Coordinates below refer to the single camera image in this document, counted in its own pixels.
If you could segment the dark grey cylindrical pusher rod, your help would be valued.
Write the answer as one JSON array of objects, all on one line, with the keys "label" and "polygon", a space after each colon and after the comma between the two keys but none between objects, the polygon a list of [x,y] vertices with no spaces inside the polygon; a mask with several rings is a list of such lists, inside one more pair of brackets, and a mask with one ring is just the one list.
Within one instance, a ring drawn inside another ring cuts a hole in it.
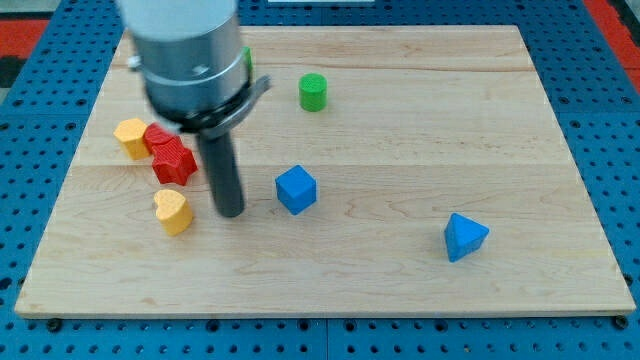
[{"label": "dark grey cylindrical pusher rod", "polygon": [[245,200],[231,135],[211,138],[198,134],[196,140],[218,214],[226,218],[239,216],[245,209]]}]

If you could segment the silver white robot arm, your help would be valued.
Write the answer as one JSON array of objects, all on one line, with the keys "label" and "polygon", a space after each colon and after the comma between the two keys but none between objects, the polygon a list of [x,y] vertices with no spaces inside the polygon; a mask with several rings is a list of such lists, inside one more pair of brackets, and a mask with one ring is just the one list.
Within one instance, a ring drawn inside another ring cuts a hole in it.
[{"label": "silver white robot arm", "polygon": [[231,131],[269,90],[255,78],[230,0],[118,0],[135,46],[130,65],[166,128],[194,135],[217,212],[245,209]]}]

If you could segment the green block behind arm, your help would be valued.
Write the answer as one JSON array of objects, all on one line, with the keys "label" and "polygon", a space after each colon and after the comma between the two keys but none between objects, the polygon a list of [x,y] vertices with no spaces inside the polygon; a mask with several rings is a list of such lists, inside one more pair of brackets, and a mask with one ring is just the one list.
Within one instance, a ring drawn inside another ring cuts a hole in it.
[{"label": "green block behind arm", "polygon": [[251,81],[253,79],[253,61],[251,49],[248,46],[244,46],[242,55],[244,64],[246,65],[247,79]]}]

